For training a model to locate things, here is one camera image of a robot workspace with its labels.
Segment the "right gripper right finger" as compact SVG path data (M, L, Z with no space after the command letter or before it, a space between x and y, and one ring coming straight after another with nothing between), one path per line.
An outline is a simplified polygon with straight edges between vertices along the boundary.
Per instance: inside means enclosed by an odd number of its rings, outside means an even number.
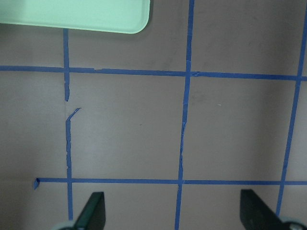
M240 191L240 221L246 230L290 230L252 189Z

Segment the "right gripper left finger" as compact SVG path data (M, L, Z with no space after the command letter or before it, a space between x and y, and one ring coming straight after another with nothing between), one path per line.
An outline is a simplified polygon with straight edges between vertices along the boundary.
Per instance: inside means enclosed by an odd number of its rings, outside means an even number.
M75 230L103 230L106 224L104 192L93 192L74 223Z

